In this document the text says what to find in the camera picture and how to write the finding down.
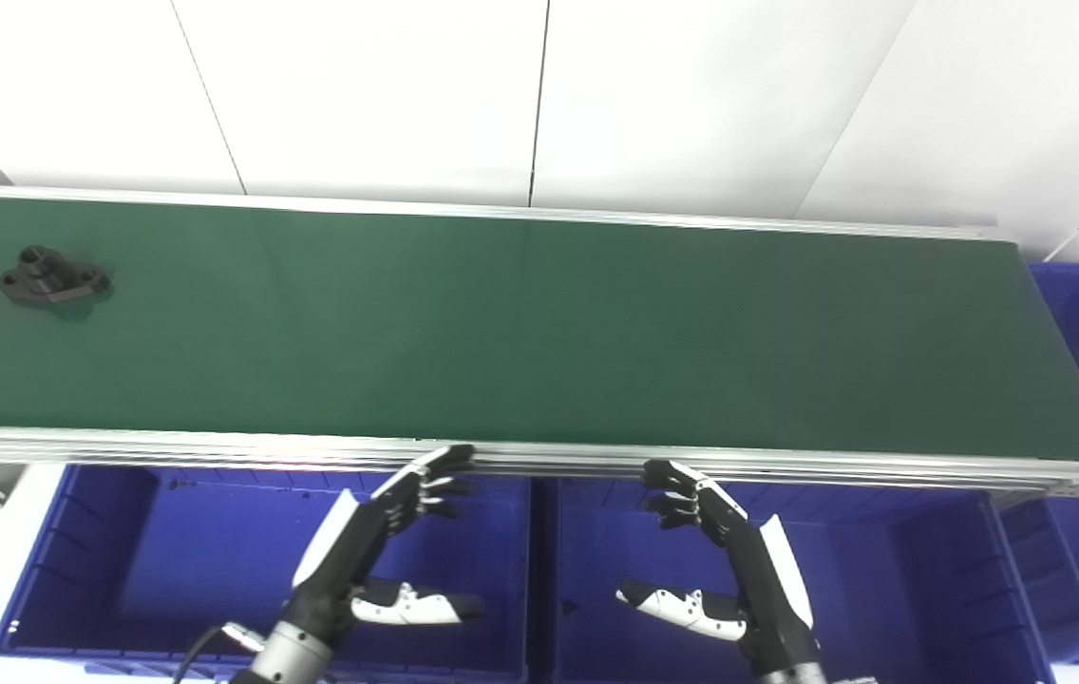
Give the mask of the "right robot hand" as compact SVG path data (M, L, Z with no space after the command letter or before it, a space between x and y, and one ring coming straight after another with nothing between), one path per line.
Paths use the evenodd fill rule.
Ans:
M725 551L735 596L623 579L617 600L684 631L733 642L760 681L822 681L812 606L779 516L757 524L704 471L673 460L650 459L642 484L657 489L645 510L658 525L694 525Z

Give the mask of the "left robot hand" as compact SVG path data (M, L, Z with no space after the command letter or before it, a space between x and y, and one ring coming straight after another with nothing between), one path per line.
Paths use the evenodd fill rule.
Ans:
M296 570L279 619L334 648L358 620L445 626L483 618L482 598L370 575L387 541L418 519L457 517L448 497L470 493L472 483L457 473L470 470L474 454L472 444L439 447L392 473L364 501L340 494Z

